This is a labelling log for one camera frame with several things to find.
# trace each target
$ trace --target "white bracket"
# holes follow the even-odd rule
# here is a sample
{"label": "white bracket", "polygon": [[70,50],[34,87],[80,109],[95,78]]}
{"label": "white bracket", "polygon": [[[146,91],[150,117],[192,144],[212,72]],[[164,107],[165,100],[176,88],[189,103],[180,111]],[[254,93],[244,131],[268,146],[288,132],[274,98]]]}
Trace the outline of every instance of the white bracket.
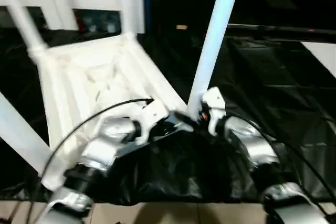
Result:
{"label": "white bracket", "polygon": [[212,136],[217,136],[216,125],[225,115],[225,101],[218,87],[213,87],[202,96],[202,102],[210,108],[210,121],[208,130]]}

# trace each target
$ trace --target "black cloth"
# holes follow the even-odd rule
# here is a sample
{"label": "black cloth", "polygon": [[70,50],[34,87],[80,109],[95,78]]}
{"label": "black cloth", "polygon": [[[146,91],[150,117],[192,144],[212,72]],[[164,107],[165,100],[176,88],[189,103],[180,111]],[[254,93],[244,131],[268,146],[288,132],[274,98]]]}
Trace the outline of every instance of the black cloth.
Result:
{"label": "black cloth", "polygon": [[[44,31],[42,36],[56,46],[109,35]],[[202,42],[184,36],[147,35],[138,40],[187,102]],[[17,31],[0,30],[0,59],[1,93],[47,142],[37,69]],[[255,120],[267,133],[302,151],[335,191],[336,81],[301,43],[227,37],[210,86],[220,88],[229,110]],[[0,145],[0,199],[28,199],[36,172],[4,141]],[[320,201],[329,200],[312,172],[295,155],[291,157],[305,188]],[[47,195],[42,192],[39,200]],[[258,201],[233,150],[223,141],[186,132],[119,159],[95,188],[94,197],[117,205]]]}

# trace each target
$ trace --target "tile floor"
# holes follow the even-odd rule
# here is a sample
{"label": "tile floor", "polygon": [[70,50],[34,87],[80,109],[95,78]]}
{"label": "tile floor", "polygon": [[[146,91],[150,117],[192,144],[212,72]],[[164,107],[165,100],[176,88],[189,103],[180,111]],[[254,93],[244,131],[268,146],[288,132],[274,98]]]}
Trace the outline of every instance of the tile floor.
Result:
{"label": "tile floor", "polygon": [[[6,218],[15,207],[14,201],[0,201],[0,217]],[[44,204],[37,204],[33,217]],[[323,204],[327,212],[336,208]],[[24,202],[13,224],[24,224],[29,204]],[[184,204],[149,203],[132,207],[96,204],[86,224],[264,224],[265,214],[259,204]]]}

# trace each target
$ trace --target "white plastic pipe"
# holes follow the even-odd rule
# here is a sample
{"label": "white plastic pipe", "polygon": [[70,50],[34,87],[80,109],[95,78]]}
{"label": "white plastic pipe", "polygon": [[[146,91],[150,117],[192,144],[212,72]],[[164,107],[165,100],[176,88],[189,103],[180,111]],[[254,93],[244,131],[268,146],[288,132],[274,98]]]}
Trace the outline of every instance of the white plastic pipe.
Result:
{"label": "white plastic pipe", "polygon": [[215,2],[187,106],[187,113],[194,119],[198,116],[202,94],[208,89],[234,2]]}
{"label": "white plastic pipe", "polygon": [[131,15],[130,15],[130,1],[129,0],[120,0],[121,4],[121,31],[123,34],[133,32],[131,26]]}
{"label": "white plastic pipe", "polygon": [[[1,93],[0,137],[39,174],[42,173],[51,149]],[[62,183],[62,172],[65,169],[65,162],[55,158],[42,181],[43,184],[48,189],[55,190]]]}
{"label": "white plastic pipe", "polygon": [[7,7],[27,47],[32,50],[44,47],[45,43],[41,39],[31,16],[27,9],[22,7],[20,1],[7,0]]}

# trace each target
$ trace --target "black wire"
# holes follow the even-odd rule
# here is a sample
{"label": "black wire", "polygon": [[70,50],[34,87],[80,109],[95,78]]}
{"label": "black wire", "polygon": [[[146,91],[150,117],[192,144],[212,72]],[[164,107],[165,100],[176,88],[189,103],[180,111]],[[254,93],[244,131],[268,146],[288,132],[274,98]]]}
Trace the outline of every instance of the black wire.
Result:
{"label": "black wire", "polygon": [[92,119],[96,118],[97,116],[101,115],[102,113],[108,111],[108,110],[111,110],[111,109],[114,109],[116,107],[119,107],[121,105],[124,105],[124,104],[128,104],[128,103],[133,103],[133,102],[152,102],[153,99],[133,99],[133,100],[129,100],[129,101],[124,101],[124,102],[120,102],[120,103],[117,103],[115,105],[112,105],[112,106],[109,106],[107,107],[106,109],[103,109],[95,114],[93,114],[92,116],[88,117],[86,120],[84,120],[83,122],[81,122],[80,124],[78,124],[60,143],[59,145],[56,147],[56,149],[54,150],[54,152],[51,154],[50,158],[48,159],[47,163],[46,163],[46,166],[42,172],[42,175],[41,175],[41,179],[40,181],[37,182],[37,186],[36,186],[36,189],[35,189],[35,192],[33,193],[33,196],[31,198],[31,204],[30,204],[30,207],[29,207],[29,210],[28,210],[28,214],[27,214],[27,218],[26,218],[26,224],[29,224],[30,223],[30,218],[31,218],[31,215],[32,215],[32,212],[33,212],[33,207],[34,207],[34,203],[35,203],[35,200],[37,198],[37,195],[41,189],[41,185],[42,185],[42,179],[44,178],[44,176],[46,175],[46,171],[48,170],[48,167],[51,163],[51,161],[53,160],[54,156],[56,155],[56,153],[58,152],[58,150],[63,146],[63,144],[65,143],[65,141],[67,139],[69,139],[69,137],[71,137],[75,131],[77,131],[80,127],[82,127],[84,124],[86,124],[87,122],[91,121]]}
{"label": "black wire", "polygon": [[[223,110],[223,111],[227,111],[223,108],[210,108],[210,109],[215,109],[215,110]],[[271,143],[272,141],[269,139],[269,137],[261,130],[259,129],[258,127],[256,127],[256,124],[245,118],[244,116],[240,115],[240,114],[237,114],[233,111],[229,111],[233,116],[236,116],[237,118],[240,118],[244,121],[246,121],[247,123],[255,126],[256,130],[260,133],[260,135],[265,138],[265,140],[268,142],[268,143]],[[332,189],[329,187],[329,185],[327,184],[327,182],[323,179],[323,177],[318,173],[318,171],[310,164],[310,162],[296,149],[294,148],[291,144],[289,144],[288,142],[285,142],[285,141],[281,141],[279,140],[280,143],[284,144],[284,146],[288,147],[289,149],[291,149],[294,154],[296,154],[308,167],[309,169],[314,173],[314,175],[316,176],[316,178],[322,183],[322,185],[325,187],[326,191],[328,192],[328,194],[330,195],[330,198],[331,198],[331,201],[332,203],[336,206],[336,197],[332,191]],[[304,189],[304,187],[302,185],[300,185],[301,189],[303,189],[304,192],[307,192],[306,189]],[[323,209],[323,207],[317,203],[317,201],[313,198],[313,196],[311,196],[310,194],[307,194],[307,197],[315,204],[318,206],[318,208],[321,210],[321,212],[324,214],[324,215],[328,215],[326,213],[326,211]]]}

